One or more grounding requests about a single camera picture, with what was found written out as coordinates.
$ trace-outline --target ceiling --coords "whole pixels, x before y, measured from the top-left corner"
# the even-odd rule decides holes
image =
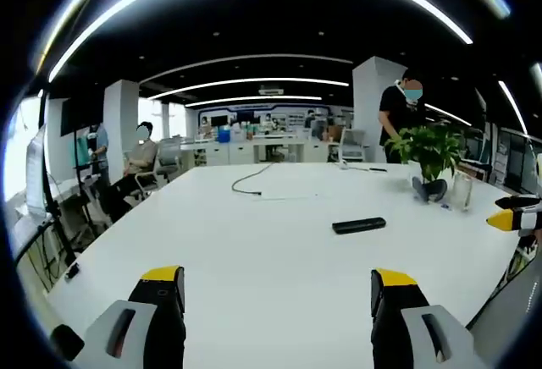
[[[43,71],[48,71],[71,41],[116,1],[88,0],[64,27]],[[116,80],[141,82],[181,68],[142,83],[141,96],[221,80],[287,77],[350,85],[239,83],[198,88],[163,99],[191,103],[256,96],[261,85],[271,85],[284,89],[286,95],[321,96],[329,105],[352,105],[351,71],[376,55],[420,70],[424,94],[436,107],[480,125],[476,87],[488,104],[490,119],[520,129],[497,84],[504,80],[518,101],[529,133],[542,136],[533,116],[542,113],[540,95],[528,73],[532,63],[542,61],[534,26],[536,0],[507,0],[512,15],[503,20],[481,0],[429,1],[463,28],[474,43],[465,45],[408,0],[139,0],[112,17],[78,49],[53,82],[52,94],[88,97],[90,91],[101,95]],[[342,61],[283,56],[214,62],[269,54]],[[212,63],[192,65],[204,61]]]

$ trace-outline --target white table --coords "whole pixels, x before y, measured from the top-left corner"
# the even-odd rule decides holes
[[[185,267],[185,368],[369,368],[370,272],[418,281],[431,304],[467,324],[517,245],[490,227],[504,193],[475,182],[468,212],[414,199],[389,173],[331,163],[195,168],[126,214],[59,280],[49,301],[79,335],[154,267]],[[331,223],[383,217],[384,229],[336,235]]]

